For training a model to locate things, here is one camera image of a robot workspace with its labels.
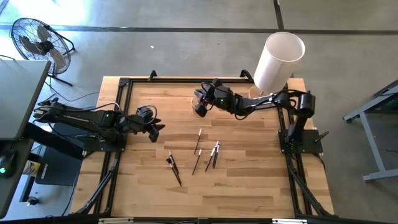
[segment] wooden tabletop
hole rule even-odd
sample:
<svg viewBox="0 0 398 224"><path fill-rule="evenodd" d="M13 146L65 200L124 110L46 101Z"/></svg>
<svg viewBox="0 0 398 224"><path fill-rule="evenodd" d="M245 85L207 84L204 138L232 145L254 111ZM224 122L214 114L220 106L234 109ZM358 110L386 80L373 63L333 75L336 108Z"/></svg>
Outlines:
<svg viewBox="0 0 398 224"><path fill-rule="evenodd" d="M119 78L104 77L98 106L115 101ZM288 84L290 89L305 90L301 78L291 78ZM251 84L225 85L243 96L252 87ZM141 105L155 105L157 117L166 127L155 143L150 142L147 134L129 135L119 166L112 216L294 217L285 157L279 152L277 110L256 111L238 121L233 115L213 108L200 118L192 112L191 99L196 88L200 84L134 84L130 113L135 113ZM203 151L192 175L197 159L193 150L200 128L203 131L199 148ZM306 128L313 128L311 119ZM217 140L221 147L216 169L205 172ZM165 161L168 149L176 160L182 187ZM103 157L103 152L95 152L83 161L71 212L81 208L97 188ZM320 160L304 154L303 163L309 189L333 213ZM304 210L301 191L297 192Z"/></svg>

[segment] thin stick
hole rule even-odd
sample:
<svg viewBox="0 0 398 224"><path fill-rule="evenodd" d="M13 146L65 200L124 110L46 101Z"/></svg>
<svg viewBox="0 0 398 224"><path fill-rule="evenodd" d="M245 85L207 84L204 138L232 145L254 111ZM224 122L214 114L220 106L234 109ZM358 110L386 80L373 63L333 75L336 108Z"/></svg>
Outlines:
<svg viewBox="0 0 398 224"><path fill-rule="evenodd" d="M199 144L199 140L200 140L200 135L201 135L201 129L199 130L199 137L198 137L198 141L197 141L197 146L195 147L195 150L193 152L194 155L195 155L195 153L197 153L198 144Z"/></svg>
<svg viewBox="0 0 398 224"><path fill-rule="evenodd" d="M193 168L192 175L195 173L195 170L197 169L197 165L198 165L198 162L199 162L200 154L201 154L201 149L199 150L198 159L197 159L197 162L195 163L195 167Z"/></svg>
<svg viewBox="0 0 398 224"><path fill-rule="evenodd" d="M177 164L175 163L174 157L172 155L172 151L170 151L170 149L169 149L169 157L172 160L172 164L174 166L174 169L177 171L178 174L180 174L180 171L178 171Z"/></svg>
<svg viewBox="0 0 398 224"><path fill-rule="evenodd" d="M217 158L218 158L218 149L219 148L220 148L220 144L217 145L216 155L214 156L214 161L213 161L213 169L216 168L216 163L217 163Z"/></svg>
<svg viewBox="0 0 398 224"><path fill-rule="evenodd" d="M180 177L178 176L177 171L174 169L171 159L168 158L168 159L166 159L166 161L167 161L167 163L169 164L169 166L172 168L172 171L173 171L173 173L174 173L175 178L177 179L178 183L179 183L180 186L182 187Z"/></svg>
<svg viewBox="0 0 398 224"><path fill-rule="evenodd" d="M210 161L211 161L211 158L213 158L213 154L214 154L214 151L215 151L215 150L216 150L216 147L214 147L213 150L211 150L210 159L209 159L209 161L207 162L205 172L206 172L207 169L209 168Z"/></svg>

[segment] white cardboard tube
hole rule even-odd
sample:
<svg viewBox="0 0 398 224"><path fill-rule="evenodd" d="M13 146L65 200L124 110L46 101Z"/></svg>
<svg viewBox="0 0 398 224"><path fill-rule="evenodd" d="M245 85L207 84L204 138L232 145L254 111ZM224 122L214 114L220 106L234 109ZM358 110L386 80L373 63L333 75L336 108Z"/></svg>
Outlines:
<svg viewBox="0 0 398 224"><path fill-rule="evenodd" d="M283 89L304 56L303 41L294 34L277 32L268 37L254 74L254 84L265 93Z"/></svg>

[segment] fan grille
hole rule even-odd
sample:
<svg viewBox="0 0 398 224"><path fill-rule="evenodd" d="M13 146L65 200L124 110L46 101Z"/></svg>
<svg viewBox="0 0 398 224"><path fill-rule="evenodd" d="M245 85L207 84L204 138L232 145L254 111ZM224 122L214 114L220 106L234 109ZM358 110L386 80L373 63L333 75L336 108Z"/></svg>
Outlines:
<svg viewBox="0 0 398 224"><path fill-rule="evenodd" d="M37 19L30 18L20 18L14 22L11 28L11 38L12 41L17 48L18 52L23 56L26 60L48 60L51 62L50 72L54 74L61 74L65 72L70 65L70 54L67 53L69 51L68 45L65 41L54 33L51 29L46 29L47 32L51 35L51 38L48 39L54 48L57 49L65 59L65 66L63 68L57 68L54 63L54 59L51 57L49 53L45 55L41 54L33 54L25 49L22 43L19 40L19 36L27 37L32 43L40 43L41 39L37 35L38 26L47 27L48 25L42 21L38 21Z"/></svg>

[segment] gray floor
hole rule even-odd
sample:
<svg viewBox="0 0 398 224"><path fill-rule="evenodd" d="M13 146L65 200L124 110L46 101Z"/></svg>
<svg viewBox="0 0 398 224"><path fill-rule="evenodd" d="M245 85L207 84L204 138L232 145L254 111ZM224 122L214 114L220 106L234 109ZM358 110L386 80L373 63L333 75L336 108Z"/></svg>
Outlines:
<svg viewBox="0 0 398 224"><path fill-rule="evenodd" d="M34 17L49 24L120 27L276 28L272 0L149 0L149 1L10 0L0 24ZM394 0L280 0L289 29L397 29ZM60 75L73 88L54 83L69 99L98 91L105 75L235 76L243 68L254 73L269 34L62 32L78 51ZM296 77L317 96L315 124L330 131L323 140L326 174L336 214L398 223L398 178L365 184L362 174L377 171L362 125L345 124L345 114L398 78L398 36L300 35L307 52ZM21 58L0 30L0 54ZM40 99L52 93L45 86ZM73 106L95 105L96 96ZM70 187L35 185L43 202L34 207L13 202L6 219L60 215Z"/></svg>

